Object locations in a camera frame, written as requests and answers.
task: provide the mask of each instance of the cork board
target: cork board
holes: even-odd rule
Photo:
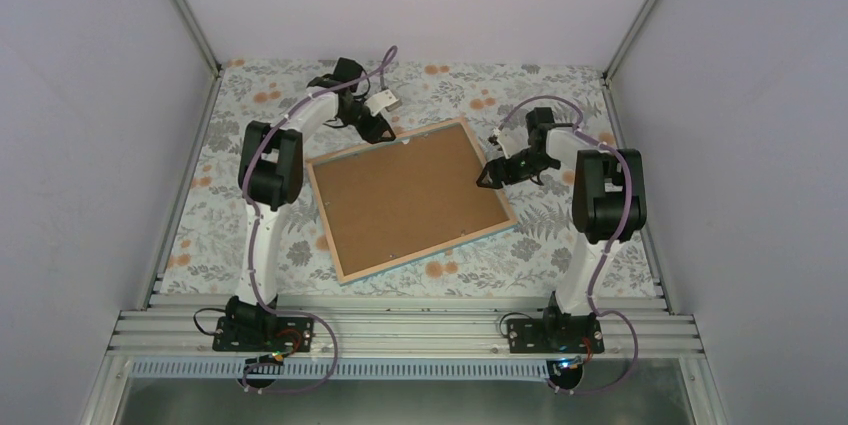
[[[513,228],[504,193],[475,183],[484,164],[465,118],[308,160],[339,282]]]

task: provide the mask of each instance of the wooden frame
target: wooden frame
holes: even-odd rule
[[[495,225],[492,225],[492,226],[489,226],[489,227],[486,227],[486,228],[483,228],[481,230],[477,230],[476,232],[469,233],[467,235],[461,236],[461,237],[453,239],[453,240],[449,240],[449,241],[446,241],[446,242],[443,242],[443,243],[439,243],[439,244],[427,247],[427,248],[420,250],[418,252],[415,252],[415,253],[411,253],[411,254],[407,254],[407,255],[403,255],[403,256],[394,258],[394,259],[389,260],[387,262],[368,267],[368,268],[360,270],[358,272],[346,274],[344,272],[344,270],[342,269],[339,253],[338,253],[338,250],[336,248],[336,243],[333,240],[333,233],[332,233],[332,230],[330,228],[330,223],[329,223],[329,220],[328,220],[328,217],[327,217],[327,211],[326,211],[325,206],[324,206],[324,200],[321,198],[321,190],[320,190],[320,187],[318,185],[318,181],[316,179],[314,167],[317,166],[317,165],[321,165],[323,163],[326,163],[328,161],[337,160],[337,159],[340,159],[340,158],[343,158],[343,157],[346,157],[346,156],[349,156],[349,155],[357,154],[357,153],[360,153],[360,152],[363,152],[363,151],[366,151],[366,150],[369,150],[369,149],[373,149],[373,148],[377,148],[377,147],[384,147],[384,146],[392,146],[393,144],[396,144],[399,141],[403,141],[404,139],[408,139],[408,138],[411,138],[411,137],[414,137],[414,136],[417,136],[417,135],[426,134],[426,133],[429,133],[429,132],[433,132],[435,130],[440,130],[440,129],[444,129],[444,128],[448,128],[448,127],[452,127],[452,126],[456,126],[456,125],[461,126],[462,129],[464,130],[465,135],[468,138],[468,141],[469,141],[469,143],[471,144],[471,147],[474,150],[474,153],[477,155],[477,158],[480,161],[480,171],[482,171],[483,166],[486,163],[486,158],[483,155],[483,150],[480,148],[480,144],[477,142],[476,135],[474,134],[473,131],[471,131],[471,128],[468,126],[468,122],[465,120],[465,117],[455,118],[455,119],[452,119],[452,120],[447,120],[447,121],[440,122],[440,123],[437,123],[437,124],[429,125],[429,126],[426,126],[426,127],[423,127],[423,128],[410,130],[408,132],[405,132],[405,133],[398,135],[397,140],[395,142],[389,142],[389,143],[377,144],[377,145],[369,145],[369,144],[359,145],[359,146],[355,146],[355,147],[348,148],[348,149],[345,149],[345,150],[341,150],[341,151],[338,151],[338,152],[333,152],[333,153],[329,153],[329,154],[322,155],[322,156],[319,156],[319,157],[315,157],[315,158],[312,158],[312,159],[308,159],[306,161],[306,170],[307,170],[307,173],[309,174],[309,180],[312,183],[312,190],[315,193],[315,201],[318,205],[318,211],[321,215],[321,222],[323,223],[324,230],[325,230],[325,233],[326,233],[327,244],[329,245],[330,252],[332,253],[332,256],[333,256],[333,264],[335,265],[335,268],[336,268],[336,276],[338,278],[339,283],[348,283],[348,282],[351,282],[353,280],[365,278],[367,276],[371,276],[371,275],[374,275],[376,273],[380,273],[380,272],[389,270],[389,269],[394,268],[396,266],[404,265],[404,264],[413,262],[415,260],[419,260],[419,259],[425,258],[427,256],[434,255],[434,254],[443,252],[445,250],[449,250],[453,247],[463,245],[465,243],[469,243],[469,242],[472,242],[474,240],[478,240],[478,239],[486,237],[488,235],[509,230],[509,229],[515,227],[515,225],[518,223],[518,220],[515,217],[515,213],[512,210],[512,206],[509,204],[509,201],[507,200],[504,192],[502,190],[494,190],[493,192],[496,194],[498,201],[501,204],[501,207],[503,208],[503,211],[506,214],[506,217],[507,217],[506,221],[501,222],[501,223],[497,223]]]

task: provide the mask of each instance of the leaf pattern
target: leaf pattern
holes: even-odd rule
[[[362,63],[367,69],[377,65],[376,61]],[[228,65],[165,271],[162,289],[166,293],[228,294],[235,290],[247,232],[245,204],[236,183],[242,133],[252,120],[279,120],[303,96],[306,84],[333,66],[335,60],[235,60]],[[587,67],[399,62],[389,66],[386,82],[403,100],[403,106],[388,115],[397,130],[465,115],[488,158],[499,154],[486,141],[492,129],[516,103],[533,95],[558,95],[578,103],[587,133],[597,137],[612,131],[600,73]],[[559,121],[574,119],[573,112],[558,103],[539,101],[532,106],[552,107]],[[526,140],[524,123],[524,114],[519,112],[506,128],[515,130],[519,140]],[[360,143],[351,128],[322,127],[304,145],[304,154],[314,157]],[[505,190],[519,220],[515,230],[344,286],[336,281],[307,181],[283,222],[277,271],[280,292],[547,296],[568,270],[577,236],[570,216],[572,187],[563,172],[543,173],[542,187],[524,182]],[[639,234],[608,266],[599,295],[654,294]]]

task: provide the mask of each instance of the brown backing panel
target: brown backing panel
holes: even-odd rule
[[[310,160],[339,281],[512,227],[505,196],[475,184],[482,168],[463,119]]]

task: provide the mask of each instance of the glass panel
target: glass panel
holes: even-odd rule
[[[586,366],[581,388],[619,376],[623,360]],[[297,396],[246,394],[235,380],[131,379],[122,421],[254,424],[691,424],[677,360],[640,360],[611,392],[556,396],[544,384],[498,381],[335,380]]]

